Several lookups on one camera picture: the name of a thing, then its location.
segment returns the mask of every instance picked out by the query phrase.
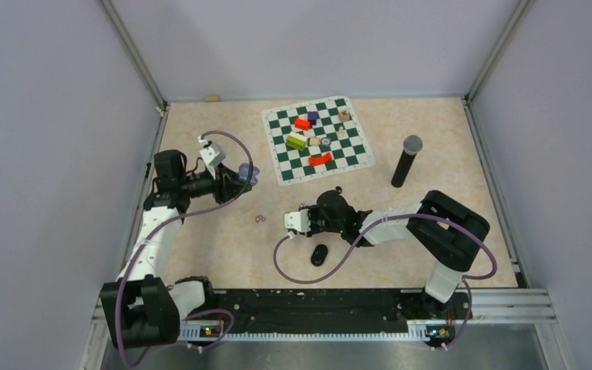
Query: orange block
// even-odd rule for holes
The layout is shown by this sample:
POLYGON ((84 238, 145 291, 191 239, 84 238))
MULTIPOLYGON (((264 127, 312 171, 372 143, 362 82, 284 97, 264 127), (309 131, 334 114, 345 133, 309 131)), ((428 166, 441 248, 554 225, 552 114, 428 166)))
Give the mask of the orange block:
POLYGON ((310 166, 312 166, 312 167, 326 164, 328 162, 332 162, 332 154, 330 154, 330 152, 327 152, 324 156, 317 156, 317 157, 311 156, 309 161, 310 161, 310 166))
POLYGON ((306 121, 305 119, 300 119, 300 118, 297 118, 297 119, 294 121, 294 126, 295 126, 297 129, 301 129, 301 130, 309 130, 309 129, 310 129, 310 127, 311 127, 311 124, 310 124, 310 121, 306 121))

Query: grey round cap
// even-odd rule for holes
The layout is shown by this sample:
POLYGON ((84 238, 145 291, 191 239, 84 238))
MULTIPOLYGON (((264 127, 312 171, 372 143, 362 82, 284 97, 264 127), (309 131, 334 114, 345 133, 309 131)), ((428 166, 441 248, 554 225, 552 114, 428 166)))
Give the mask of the grey round cap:
POLYGON ((417 135, 410 135, 402 142, 402 149, 410 156, 415 156, 423 149, 423 140, 417 135))

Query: purple block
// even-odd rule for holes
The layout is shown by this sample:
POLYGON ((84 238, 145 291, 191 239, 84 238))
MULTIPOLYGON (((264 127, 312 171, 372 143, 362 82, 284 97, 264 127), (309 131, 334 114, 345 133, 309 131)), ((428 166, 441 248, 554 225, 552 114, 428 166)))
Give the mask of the purple block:
POLYGON ((314 126, 316 124, 316 120, 318 119, 318 112, 308 112, 308 121, 310 124, 314 126))

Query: beige tabletop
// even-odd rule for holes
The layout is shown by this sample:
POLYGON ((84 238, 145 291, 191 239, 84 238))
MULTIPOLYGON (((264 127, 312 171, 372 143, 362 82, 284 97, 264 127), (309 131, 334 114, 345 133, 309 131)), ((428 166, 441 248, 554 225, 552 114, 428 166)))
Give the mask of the beige tabletop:
MULTIPOLYGON (((208 276, 215 288, 420 288, 432 271, 434 257, 417 241, 393 241, 356 248, 346 264, 328 280, 298 285, 283 279, 273 265, 275 244, 286 234, 283 215, 299 204, 315 204, 326 190, 342 186, 342 196, 356 210, 387 210, 418 203, 429 190, 441 190, 485 217, 491 231, 485 242, 498 261, 496 276, 474 281, 477 287, 515 287, 510 258, 480 166, 476 148, 458 98, 352 99, 351 103, 376 158, 372 167, 281 187, 272 163, 261 112, 298 101, 174 103, 170 107, 161 148, 178 149, 191 168, 198 156, 197 136, 208 130, 227 131, 244 142, 261 173, 259 184, 230 206, 187 219, 171 251, 165 282, 192 275, 208 276), (390 180, 411 134, 423 140, 405 185, 390 180), (266 221, 256 223, 264 215, 266 221)), ((237 169, 247 162, 244 152, 222 136, 209 137, 227 153, 224 164, 237 169)), ((212 196, 192 200, 190 211, 215 205, 212 196)), ((293 278, 311 280, 330 271, 348 249, 336 234, 296 237, 278 255, 293 278), (324 264, 310 256, 317 244, 329 249, 324 264)), ((489 259, 478 254, 471 274, 485 274, 489 259)))

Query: chessboard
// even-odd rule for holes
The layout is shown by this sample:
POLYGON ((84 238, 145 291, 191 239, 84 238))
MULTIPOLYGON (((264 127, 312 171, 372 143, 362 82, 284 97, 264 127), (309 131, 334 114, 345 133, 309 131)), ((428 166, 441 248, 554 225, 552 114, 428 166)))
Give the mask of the chessboard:
POLYGON ((281 186, 304 183, 375 164, 375 158, 362 125, 347 96, 331 96, 268 109, 262 112, 262 120, 277 181, 281 186), (350 120, 346 122, 342 122, 338 117, 339 112, 343 110, 347 110, 351 115, 350 120), (318 113, 315 124, 306 131, 295 128, 294 121, 297 118, 307 120, 308 112, 318 113), (338 137, 341 129, 345 132, 338 137), (313 136, 319 139, 328 138, 330 144, 306 146, 304 150, 297 150, 286 144, 287 136, 291 132, 300 133, 308 138, 313 136), (310 156, 321 156, 327 152, 332 154, 332 162, 320 166, 309 165, 310 156))

